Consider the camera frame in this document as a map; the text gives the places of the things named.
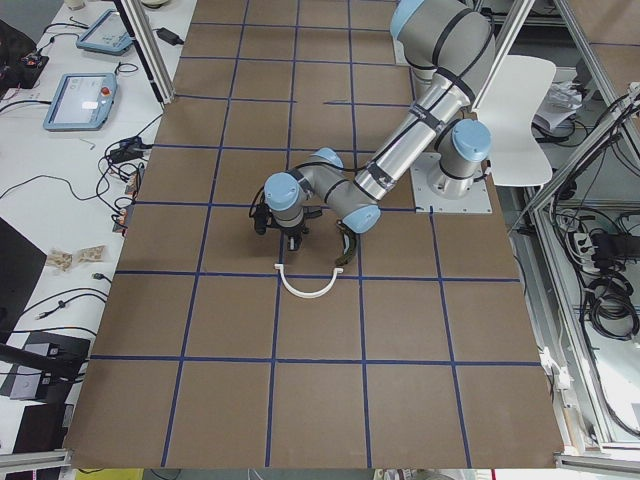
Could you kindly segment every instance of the chair seat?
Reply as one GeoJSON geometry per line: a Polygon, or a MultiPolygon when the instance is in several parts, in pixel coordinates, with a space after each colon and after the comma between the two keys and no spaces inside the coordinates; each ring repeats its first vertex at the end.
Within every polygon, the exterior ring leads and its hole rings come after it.
{"type": "Polygon", "coordinates": [[[530,187],[551,179],[551,165],[531,133],[531,121],[555,73],[547,60],[508,55],[476,110],[491,132],[495,185],[530,187]]]}

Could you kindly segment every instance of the curved white handle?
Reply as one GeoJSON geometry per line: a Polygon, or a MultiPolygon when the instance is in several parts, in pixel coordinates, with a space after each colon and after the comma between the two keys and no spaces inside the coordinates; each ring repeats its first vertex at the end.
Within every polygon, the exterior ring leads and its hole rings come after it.
{"type": "Polygon", "coordinates": [[[276,263],[274,265],[274,268],[280,272],[280,278],[282,279],[282,283],[284,284],[284,287],[287,290],[289,290],[289,292],[294,294],[296,297],[300,297],[300,298],[321,297],[322,295],[327,293],[329,290],[331,290],[331,288],[333,287],[333,284],[336,283],[336,278],[338,278],[338,274],[344,272],[344,269],[342,268],[334,268],[333,277],[331,278],[331,281],[324,288],[318,290],[317,292],[301,292],[300,290],[293,288],[291,284],[287,281],[287,279],[284,277],[284,265],[282,263],[276,263]]]}

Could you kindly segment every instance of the power adapter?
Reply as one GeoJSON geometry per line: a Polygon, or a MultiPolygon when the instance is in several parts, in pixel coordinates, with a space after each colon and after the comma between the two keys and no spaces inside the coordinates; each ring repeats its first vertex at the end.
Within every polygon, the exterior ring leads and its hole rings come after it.
{"type": "Polygon", "coordinates": [[[173,33],[171,30],[168,30],[164,27],[156,30],[156,35],[161,40],[164,40],[169,45],[183,45],[184,40],[182,40],[177,34],[173,33]]]}

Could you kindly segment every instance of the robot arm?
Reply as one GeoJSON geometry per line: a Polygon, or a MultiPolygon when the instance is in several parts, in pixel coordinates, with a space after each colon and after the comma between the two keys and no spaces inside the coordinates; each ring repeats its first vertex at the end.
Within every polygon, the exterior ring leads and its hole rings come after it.
{"type": "MultiPolygon", "coordinates": [[[[252,215],[258,233],[263,234],[267,226],[278,228],[288,236],[288,248],[297,250],[301,234],[307,233],[305,220],[319,215],[303,206],[313,195],[334,210],[351,232],[368,231],[380,217],[378,201],[439,134],[445,180],[468,181],[477,162],[486,158],[488,132],[479,122],[463,120],[451,129],[446,127],[474,101],[489,75],[495,46],[487,20],[457,0],[402,0],[391,33],[402,42],[414,76],[432,77],[429,88],[353,181],[343,175],[348,169],[328,148],[292,170],[272,175],[252,215]]],[[[455,188],[446,190],[451,194],[455,188]]]]}

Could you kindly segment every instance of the blue joint cap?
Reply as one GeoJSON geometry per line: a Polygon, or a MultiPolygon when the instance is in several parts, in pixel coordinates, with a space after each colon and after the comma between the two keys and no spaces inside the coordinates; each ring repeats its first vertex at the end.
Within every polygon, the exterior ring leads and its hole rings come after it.
{"type": "Polygon", "coordinates": [[[458,153],[469,162],[481,162],[491,151],[491,133],[477,120],[466,118],[456,123],[451,139],[458,153]]]}
{"type": "Polygon", "coordinates": [[[264,184],[264,198],[269,208],[283,212],[295,205],[300,186],[295,178],[285,172],[271,175],[264,184]]]}
{"type": "Polygon", "coordinates": [[[380,218],[380,209],[377,205],[367,205],[351,212],[342,219],[347,227],[356,233],[365,233],[373,227],[380,218]]]}
{"type": "Polygon", "coordinates": [[[314,155],[316,157],[324,158],[325,160],[329,161],[336,167],[340,167],[340,168],[344,167],[344,164],[342,163],[342,160],[340,159],[338,154],[328,147],[321,148],[320,150],[315,152],[314,155]]]}
{"type": "Polygon", "coordinates": [[[393,38],[398,39],[398,35],[400,35],[404,26],[424,1],[425,0],[402,0],[400,2],[391,19],[391,35],[393,38]]]}

